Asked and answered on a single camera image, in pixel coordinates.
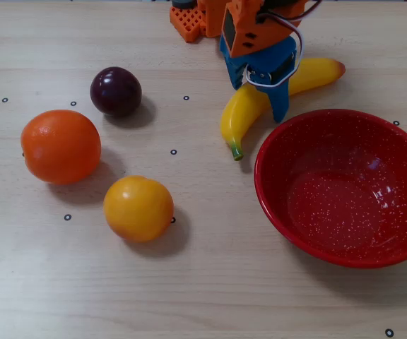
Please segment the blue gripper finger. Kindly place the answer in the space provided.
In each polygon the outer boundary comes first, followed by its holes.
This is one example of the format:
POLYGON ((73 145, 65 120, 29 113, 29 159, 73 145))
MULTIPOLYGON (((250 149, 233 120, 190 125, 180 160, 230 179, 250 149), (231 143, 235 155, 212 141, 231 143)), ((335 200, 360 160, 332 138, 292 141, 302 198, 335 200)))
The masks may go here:
POLYGON ((275 122, 282 122, 289 109, 289 80, 283 82, 279 86, 270 88, 267 91, 273 119, 275 122))
POLYGON ((234 90, 238 90, 242 86, 243 74, 246 68, 246 62, 235 62, 232 59, 225 60, 230 82, 234 90))

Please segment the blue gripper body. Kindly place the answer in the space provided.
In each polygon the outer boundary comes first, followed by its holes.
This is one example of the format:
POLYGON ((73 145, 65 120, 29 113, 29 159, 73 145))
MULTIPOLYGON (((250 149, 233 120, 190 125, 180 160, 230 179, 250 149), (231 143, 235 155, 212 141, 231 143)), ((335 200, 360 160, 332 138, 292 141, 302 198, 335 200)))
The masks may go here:
POLYGON ((290 80, 295 70, 297 45, 292 37, 267 47, 259 52, 231 57, 225 38, 220 39, 220 51, 224 60, 232 59, 235 62, 246 62, 246 69, 253 76, 252 82, 261 85, 280 85, 290 80))

